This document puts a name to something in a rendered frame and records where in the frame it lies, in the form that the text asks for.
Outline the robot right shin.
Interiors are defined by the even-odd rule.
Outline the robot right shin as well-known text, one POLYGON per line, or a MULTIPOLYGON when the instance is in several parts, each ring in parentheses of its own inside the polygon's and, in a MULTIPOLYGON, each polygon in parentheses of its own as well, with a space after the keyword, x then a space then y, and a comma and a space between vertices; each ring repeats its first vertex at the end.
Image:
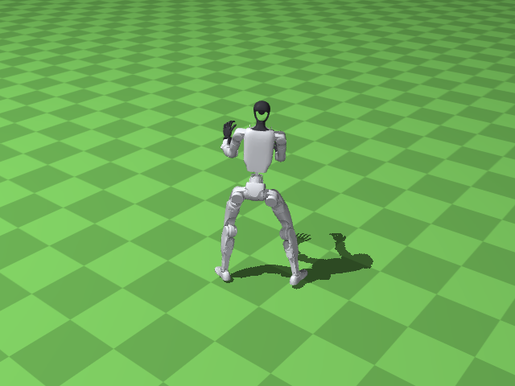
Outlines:
POLYGON ((296 236, 295 230, 293 228, 288 228, 286 234, 287 234, 288 240, 283 241, 283 247, 286 252, 286 256, 290 262, 292 275, 294 275, 294 273, 295 273, 295 276, 298 276, 300 274, 300 272, 299 272, 299 261, 298 261, 299 248, 298 248, 297 236, 296 236))

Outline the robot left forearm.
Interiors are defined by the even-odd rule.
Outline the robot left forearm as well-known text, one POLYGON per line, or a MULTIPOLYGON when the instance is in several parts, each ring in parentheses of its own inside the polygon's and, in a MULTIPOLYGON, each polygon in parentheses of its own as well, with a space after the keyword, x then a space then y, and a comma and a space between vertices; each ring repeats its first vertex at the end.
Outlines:
POLYGON ((224 139, 223 144, 221 145, 221 149, 224 151, 225 156, 229 156, 229 148, 230 144, 228 143, 228 139, 224 139))

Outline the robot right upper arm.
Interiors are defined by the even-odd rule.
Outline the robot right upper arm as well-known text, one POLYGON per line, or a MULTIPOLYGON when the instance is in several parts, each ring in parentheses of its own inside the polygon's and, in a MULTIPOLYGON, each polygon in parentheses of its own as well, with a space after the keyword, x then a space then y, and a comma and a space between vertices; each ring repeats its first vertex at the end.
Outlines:
POLYGON ((277 152, 275 152, 275 160, 282 162, 285 160, 286 153, 286 135, 283 131, 274 131, 275 141, 277 143, 277 152))

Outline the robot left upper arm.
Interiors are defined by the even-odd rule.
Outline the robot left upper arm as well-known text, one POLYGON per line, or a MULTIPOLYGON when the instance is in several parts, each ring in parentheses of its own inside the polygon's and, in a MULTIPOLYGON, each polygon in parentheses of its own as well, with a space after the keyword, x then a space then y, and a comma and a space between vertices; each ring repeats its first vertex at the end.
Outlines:
POLYGON ((238 148, 241 144, 242 139, 244 139, 246 129, 237 128, 233 134, 232 140, 230 142, 229 148, 229 158, 235 158, 238 156, 238 148))

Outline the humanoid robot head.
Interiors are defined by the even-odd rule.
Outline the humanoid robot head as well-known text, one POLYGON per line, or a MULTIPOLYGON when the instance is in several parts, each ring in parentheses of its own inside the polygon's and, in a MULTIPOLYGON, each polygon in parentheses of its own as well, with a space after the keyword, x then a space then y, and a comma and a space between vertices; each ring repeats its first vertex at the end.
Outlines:
POLYGON ((253 127, 252 129, 253 130, 257 130, 257 131, 266 131, 266 130, 269 130, 266 128, 265 126, 265 123, 270 115, 270 105, 266 102, 266 101, 258 101, 254 107, 253 107, 253 112, 254 112, 254 116, 255 116, 255 119, 257 120, 257 124, 255 125, 255 127, 253 127), (259 114, 263 115, 265 112, 267 112, 267 117, 264 121, 259 121, 257 119, 257 116, 256 116, 256 112, 258 111, 259 114))

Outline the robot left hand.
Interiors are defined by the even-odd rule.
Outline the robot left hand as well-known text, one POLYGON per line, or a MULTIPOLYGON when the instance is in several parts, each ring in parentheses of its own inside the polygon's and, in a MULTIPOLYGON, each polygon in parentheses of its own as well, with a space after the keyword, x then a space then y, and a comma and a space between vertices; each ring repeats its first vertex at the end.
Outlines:
POLYGON ((224 139, 228 139, 228 143, 230 144, 232 138, 230 137, 231 134, 232 134, 232 130, 234 129, 234 127, 236 126, 236 124, 231 128, 232 126, 232 123, 235 122, 235 121, 228 121, 227 123, 224 124, 224 130, 223 130, 223 133, 224 133, 224 139))

